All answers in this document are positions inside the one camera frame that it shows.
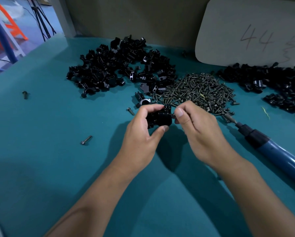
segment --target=fingernail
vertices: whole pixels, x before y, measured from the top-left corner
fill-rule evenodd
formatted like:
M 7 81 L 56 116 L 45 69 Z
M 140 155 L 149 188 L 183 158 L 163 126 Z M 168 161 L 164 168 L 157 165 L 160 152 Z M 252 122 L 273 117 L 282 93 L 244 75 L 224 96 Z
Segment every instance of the fingernail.
M 183 115 L 183 110 L 181 108 L 176 108 L 175 110 L 175 116 L 176 117 L 181 117 Z
M 165 131 L 165 132 L 169 130 L 168 125 L 165 125 L 163 128 L 164 128 L 164 131 Z

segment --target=hand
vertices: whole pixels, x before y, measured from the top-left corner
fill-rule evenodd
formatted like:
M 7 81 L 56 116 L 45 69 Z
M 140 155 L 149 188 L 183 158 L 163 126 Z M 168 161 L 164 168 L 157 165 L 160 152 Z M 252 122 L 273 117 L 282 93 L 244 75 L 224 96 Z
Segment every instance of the hand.
M 224 138 L 214 115 L 189 100 L 176 108 L 175 116 L 199 160 L 217 170 L 241 158 Z
M 156 147 L 169 127 L 158 127 L 150 136 L 146 117 L 148 113 L 163 109 L 163 105 L 143 105 L 133 120 L 128 124 L 122 147 L 114 160 L 119 169 L 137 175 L 153 159 Z

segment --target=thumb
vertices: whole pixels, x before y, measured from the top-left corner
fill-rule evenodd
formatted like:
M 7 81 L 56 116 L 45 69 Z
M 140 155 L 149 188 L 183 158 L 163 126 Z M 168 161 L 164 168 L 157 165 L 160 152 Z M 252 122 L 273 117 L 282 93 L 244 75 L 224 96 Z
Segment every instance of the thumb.
M 151 135 L 151 138 L 153 139 L 154 142 L 158 144 L 161 138 L 163 137 L 164 133 L 168 130 L 169 130 L 169 127 L 167 125 L 160 126 L 153 132 L 153 134 Z
M 178 120 L 186 134 L 194 129 L 194 125 L 191 122 L 190 116 L 182 108 L 176 108 L 174 113 L 176 119 Z

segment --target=loose screw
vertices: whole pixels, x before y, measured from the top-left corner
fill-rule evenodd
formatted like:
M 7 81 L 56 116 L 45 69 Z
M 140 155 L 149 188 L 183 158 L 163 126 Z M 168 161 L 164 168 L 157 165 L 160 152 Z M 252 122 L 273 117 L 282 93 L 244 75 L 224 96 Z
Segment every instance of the loose screw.
M 81 144 L 82 144 L 82 145 L 85 145 L 86 141 L 88 141 L 88 140 L 89 140 L 90 138 L 92 138 L 92 137 L 93 137 L 92 135 L 88 136 L 86 140 L 84 140 L 84 141 L 81 142 Z
M 24 99 L 28 99 L 28 92 L 27 91 L 23 91 L 22 92 Z
M 130 107 L 127 108 L 127 111 L 129 111 L 131 115 L 134 115 L 134 113 L 133 113 L 133 111 L 131 110 Z

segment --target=table surface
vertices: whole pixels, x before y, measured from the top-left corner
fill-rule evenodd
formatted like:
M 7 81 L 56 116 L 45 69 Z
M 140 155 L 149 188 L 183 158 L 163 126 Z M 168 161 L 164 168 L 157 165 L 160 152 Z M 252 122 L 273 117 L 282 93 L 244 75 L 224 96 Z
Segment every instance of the table surface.
M 86 191 L 117 154 L 134 112 L 138 84 L 86 99 L 66 79 L 79 56 L 109 39 L 66 39 L 57 34 L 0 74 L 0 224 L 8 236 L 42 236 Z M 188 72 L 221 67 L 198 62 L 181 49 L 154 46 Z M 263 94 L 237 84 L 235 118 L 295 155 L 295 116 L 273 108 Z M 22 91 L 29 93 L 23 99 Z M 265 115 L 262 106 L 268 112 Z M 295 214 L 295 183 L 254 151 L 232 125 L 218 123 L 226 139 L 251 161 Z M 93 138 L 85 145 L 80 142 Z M 250 236 L 232 195 L 216 174 L 194 157 L 179 125 L 164 135 L 152 162 L 132 181 L 108 224 L 106 236 Z

